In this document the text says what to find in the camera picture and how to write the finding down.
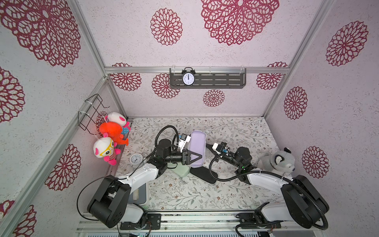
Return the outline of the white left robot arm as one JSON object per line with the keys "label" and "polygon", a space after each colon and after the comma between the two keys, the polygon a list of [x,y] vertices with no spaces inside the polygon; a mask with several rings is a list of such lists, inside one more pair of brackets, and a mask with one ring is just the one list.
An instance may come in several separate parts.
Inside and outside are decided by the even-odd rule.
{"label": "white left robot arm", "polygon": [[128,202],[129,196],[146,183],[159,178],[168,169],[169,163],[191,165],[204,161],[206,140],[192,138],[187,149],[174,152],[168,139],[161,140],[148,155],[148,161],[129,175],[108,175],[95,192],[87,211],[108,228],[127,222],[142,229],[150,224],[147,211],[137,204]]}

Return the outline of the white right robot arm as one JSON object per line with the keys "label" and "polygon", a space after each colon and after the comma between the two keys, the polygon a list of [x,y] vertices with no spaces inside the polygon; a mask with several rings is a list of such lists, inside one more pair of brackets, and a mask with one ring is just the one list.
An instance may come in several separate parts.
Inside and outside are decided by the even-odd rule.
{"label": "white right robot arm", "polygon": [[329,205],[310,181],[302,175],[292,177],[295,157],[288,148],[265,155],[251,164],[248,148],[240,147],[235,153],[228,152],[221,159],[235,167],[235,177],[240,181],[260,186],[281,195],[279,204],[264,204],[260,214],[265,221],[294,221],[303,228],[328,229],[325,214]]}

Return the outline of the mint green zippered umbrella case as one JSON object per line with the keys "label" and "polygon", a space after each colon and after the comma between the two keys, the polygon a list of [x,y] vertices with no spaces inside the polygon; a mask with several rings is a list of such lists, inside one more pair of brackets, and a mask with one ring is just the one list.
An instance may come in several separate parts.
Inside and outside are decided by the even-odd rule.
{"label": "mint green zippered umbrella case", "polygon": [[176,168],[172,170],[175,174],[177,174],[180,178],[186,177],[190,173],[190,166],[183,166],[178,164]]}

